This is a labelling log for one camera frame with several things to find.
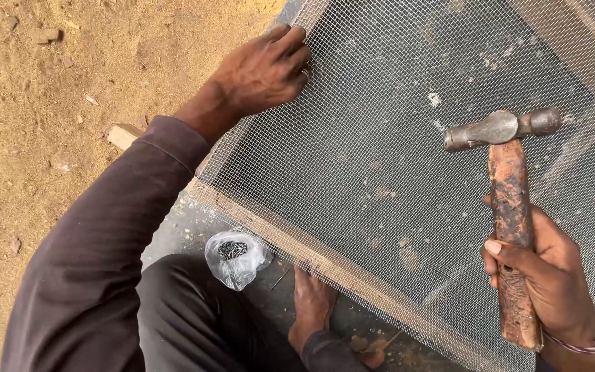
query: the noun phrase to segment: nail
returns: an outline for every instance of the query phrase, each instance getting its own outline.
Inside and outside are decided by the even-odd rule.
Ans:
[[[492,254],[499,254],[500,250],[502,250],[502,244],[495,240],[486,240],[483,247]]]

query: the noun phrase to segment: pants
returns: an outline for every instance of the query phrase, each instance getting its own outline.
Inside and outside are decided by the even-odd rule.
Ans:
[[[213,277],[203,258],[159,259],[143,272],[137,293],[146,371],[368,370],[329,331],[309,338],[301,361],[242,293]]]

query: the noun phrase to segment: metal mesh screen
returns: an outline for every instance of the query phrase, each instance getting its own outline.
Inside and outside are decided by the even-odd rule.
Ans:
[[[497,109],[561,110],[560,132],[524,141],[532,200],[581,245],[595,301],[594,94],[507,1],[308,1],[295,23],[312,81],[220,141],[197,198],[286,259],[326,257],[326,281],[446,357],[533,370],[500,337],[478,253],[487,150],[447,154],[442,132]]]

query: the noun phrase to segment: hammer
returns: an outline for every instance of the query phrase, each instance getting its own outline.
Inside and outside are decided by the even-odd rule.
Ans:
[[[444,146],[449,152],[490,145],[488,174],[498,240],[534,250],[530,188],[520,137],[547,136],[560,127],[556,109],[538,108],[519,117],[509,111],[495,111],[482,121],[445,132]],[[499,278],[502,337],[525,350],[540,351],[541,321],[530,300],[525,276],[500,264]]]

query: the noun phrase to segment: ring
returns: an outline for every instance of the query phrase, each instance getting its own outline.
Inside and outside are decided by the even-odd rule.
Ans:
[[[307,76],[307,82],[309,83],[309,80],[311,80],[311,77],[309,76],[309,72],[306,69],[302,69],[302,70],[300,70],[300,72],[304,73]]]

